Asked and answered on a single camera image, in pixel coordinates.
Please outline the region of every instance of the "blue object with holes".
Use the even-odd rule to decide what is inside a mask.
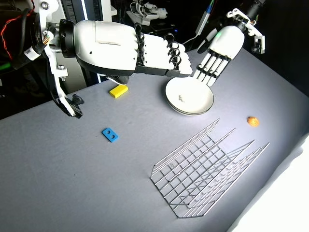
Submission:
[[[104,131],[102,131],[102,134],[111,142],[115,142],[119,136],[111,129],[111,128],[106,128]]]

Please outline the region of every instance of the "wire rack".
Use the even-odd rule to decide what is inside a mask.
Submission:
[[[244,156],[253,140],[225,153],[218,145],[235,129],[214,141],[209,134],[218,122],[219,119],[211,123],[153,167],[151,180],[179,218],[206,215],[269,145]]]

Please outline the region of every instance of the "table surface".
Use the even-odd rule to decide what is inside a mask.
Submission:
[[[189,56],[192,67],[203,57]],[[245,50],[212,87],[214,105],[201,116],[168,106],[168,80],[134,74],[116,100],[108,94],[112,82],[80,90],[81,119],[48,102],[1,120],[0,231],[226,231],[308,129],[309,98]],[[151,169],[217,118],[212,138],[237,128],[231,146],[252,139],[250,151],[270,146],[206,216],[177,219]],[[103,137],[107,127],[117,142]]]

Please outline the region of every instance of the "stack of plates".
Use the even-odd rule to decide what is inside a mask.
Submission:
[[[214,101],[211,89],[190,76],[171,79],[165,94],[171,107],[184,115],[201,115],[212,107]]]

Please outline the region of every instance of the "metal wire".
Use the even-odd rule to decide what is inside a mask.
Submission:
[[[243,157],[255,140],[225,153],[209,137],[219,119],[156,163],[151,180],[179,218],[205,215],[233,186],[235,181],[267,148],[260,147]]]

